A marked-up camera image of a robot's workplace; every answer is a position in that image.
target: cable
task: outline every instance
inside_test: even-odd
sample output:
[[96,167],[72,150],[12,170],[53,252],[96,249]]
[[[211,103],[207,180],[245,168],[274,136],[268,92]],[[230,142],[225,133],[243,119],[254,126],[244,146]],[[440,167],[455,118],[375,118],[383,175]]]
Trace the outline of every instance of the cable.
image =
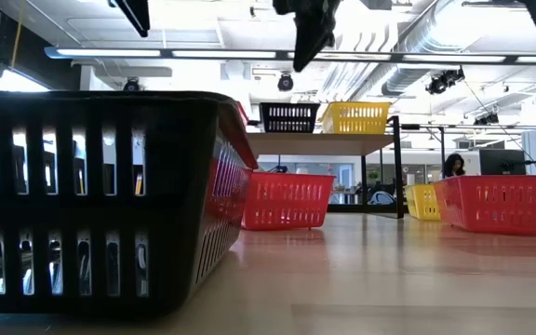
[[[471,93],[473,93],[473,96],[475,97],[475,99],[477,101],[479,101],[479,104],[481,105],[481,107],[483,107],[483,109],[487,112],[487,113],[490,113],[491,112],[488,110],[488,108],[485,106],[485,104],[483,103],[483,101],[481,101],[481,99],[476,95],[476,93],[473,91],[473,89],[471,88],[471,86],[469,85],[469,83],[466,82],[466,80],[464,81],[464,83],[466,84],[466,86],[469,88],[469,90],[471,91]],[[527,153],[527,151],[522,147],[522,145],[518,144],[518,142],[512,137],[512,135],[510,135],[510,133],[508,131],[506,131],[506,129],[504,127],[502,127],[501,125],[498,125],[500,127],[501,130],[503,130],[504,133],[506,133],[506,135],[508,135],[508,137],[510,138],[510,141],[512,141],[514,144],[516,144],[518,146],[518,148],[520,148],[520,150],[522,150],[523,153],[525,153],[525,155],[531,160],[531,161],[534,161],[534,159],[530,156],[529,153]]]
[[24,7],[26,0],[21,0],[20,3],[20,17],[18,18],[18,30],[16,30],[16,42],[14,42],[14,52],[11,55],[11,65],[10,68],[12,72],[14,71],[14,66],[16,66],[16,56],[18,55],[18,44],[20,43],[20,33],[22,31],[22,20],[24,19]]
[[104,64],[104,60],[96,60],[98,64],[102,65],[102,69],[104,70],[104,72],[107,73],[107,76],[109,77],[109,79],[111,79],[111,81],[113,81],[116,85],[117,85],[117,88],[121,89],[121,83],[119,83],[118,81],[116,81],[110,74],[109,74],[109,71],[107,71],[107,66]]

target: ceiling pipe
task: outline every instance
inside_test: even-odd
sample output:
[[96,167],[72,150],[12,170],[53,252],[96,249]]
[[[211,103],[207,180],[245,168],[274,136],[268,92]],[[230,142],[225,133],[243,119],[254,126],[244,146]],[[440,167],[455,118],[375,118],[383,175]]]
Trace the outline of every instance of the ceiling pipe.
[[[393,11],[369,11],[361,1],[343,1],[337,11],[336,50],[359,52],[390,50],[397,42],[398,36],[398,24],[393,18],[396,18]],[[328,77],[318,91],[318,98],[347,100],[374,67],[368,63],[331,65]]]
[[[487,20],[475,20],[473,9],[463,7],[462,3],[463,0],[434,2],[396,45],[395,51],[463,52],[486,33],[489,23]],[[427,68],[402,69],[393,64],[380,64],[351,96],[351,100],[359,101],[366,94],[400,95],[430,71]]]

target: dark hair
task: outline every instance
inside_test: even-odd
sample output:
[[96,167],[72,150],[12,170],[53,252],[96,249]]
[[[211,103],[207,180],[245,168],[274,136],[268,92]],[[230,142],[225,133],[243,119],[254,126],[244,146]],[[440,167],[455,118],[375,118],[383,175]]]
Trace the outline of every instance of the dark hair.
[[444,177],[454,176],[454,174],[452,174],[452,169],[454,168],[454,163],[457,160],[461,161],[461,168],[456,171],[456,176],[461,176],[464,174],[464,159],[462,159],[459,154],[451,154],[450,156],[448,156],[446,163],[444,163]]

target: woman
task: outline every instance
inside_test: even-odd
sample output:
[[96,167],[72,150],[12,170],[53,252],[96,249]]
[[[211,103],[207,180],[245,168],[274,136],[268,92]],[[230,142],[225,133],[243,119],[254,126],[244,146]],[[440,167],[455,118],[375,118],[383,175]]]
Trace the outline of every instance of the woman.
[[464,174],[464,159],[459,154],[451,154],[444,163],[444,179]]

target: basket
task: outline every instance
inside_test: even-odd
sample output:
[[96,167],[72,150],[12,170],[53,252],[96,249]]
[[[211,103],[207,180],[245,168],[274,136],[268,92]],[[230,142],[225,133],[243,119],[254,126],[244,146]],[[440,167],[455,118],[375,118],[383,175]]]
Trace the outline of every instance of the basket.
[[313,133],[319,103],[260,103],[265,132]]
[[536,235],[536,176],[461,176],[434,186],[446,223],[477,233]]
[[322,131],[381,135],[386,130],[389,108],[388,102],[332,102],[322,117]]
[[[107,127],[115,130],[110,169]],[[17,128],[25,161],[14,154]],[[77,128],[86,130],[87,164],[76,163]],[[54,144],[43,139],[51,129]],[[145,141],[138,172],[134,131]],[[0,92],[0,313],[179,308],[237,239],[252,168],[235,102],[222,95]]]
[[405,187],[409,214],[418,220],[439,220],[434,185],[410,185]]
[[334,176],[254,172],[243,227],[314,228],[324,224]]

